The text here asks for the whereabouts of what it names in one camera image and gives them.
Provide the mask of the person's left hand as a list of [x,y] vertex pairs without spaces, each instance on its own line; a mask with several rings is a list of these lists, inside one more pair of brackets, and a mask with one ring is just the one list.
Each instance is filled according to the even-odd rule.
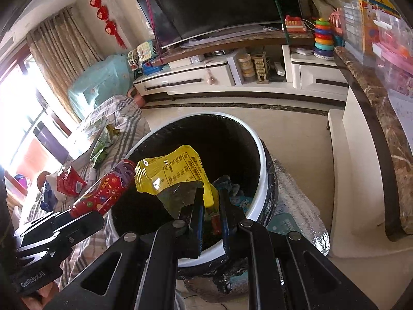
[[59,292],[56,282],[51,282],[32,295],[22,297],[21,300],[31,310],[42,310],[44,306]]

